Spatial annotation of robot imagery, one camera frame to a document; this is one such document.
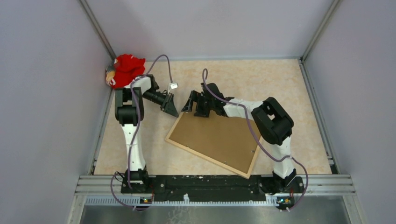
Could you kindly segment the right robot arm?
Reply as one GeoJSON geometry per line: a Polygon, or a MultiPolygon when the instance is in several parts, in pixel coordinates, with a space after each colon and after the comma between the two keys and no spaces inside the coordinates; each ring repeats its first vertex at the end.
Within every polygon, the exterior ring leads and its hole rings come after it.
{"type": "Polygon", "coordinates": [[[280,103],[269,97],[264,101],[247,101],[224,97],[215,83],[201,84],[202,91],[191,91],[182,108],[183,112],[195,111],[196,117],[208,118],[211,111],[219,116],[244,118],[254,121],[261,137],[269,144],[271,153],[265,154],[274,161],[272,184],[263,191],[270,194],[292,193],[300,184],[291,157],[291,134],[294,121],[280,103]]]}

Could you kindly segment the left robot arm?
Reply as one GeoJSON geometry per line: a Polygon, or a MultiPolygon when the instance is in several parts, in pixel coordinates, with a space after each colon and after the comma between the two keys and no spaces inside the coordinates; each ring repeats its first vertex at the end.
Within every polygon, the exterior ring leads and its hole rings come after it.
{"type": "Polygon", "coordinates": [[[179,112],[174,104],[174,94],[171,93],[176,88],[178,84],[171,81],[167,90],[158,91],[155,77],[149,74],[138,76],[130,84],[115,90],[115,118],[123,130],[127,150],[124,182],[139,193],[146,192],[150,186],[140,140],[140,127],[145,116],[143,100],[158,104],[162,112],[177,118],[179,112]]]}

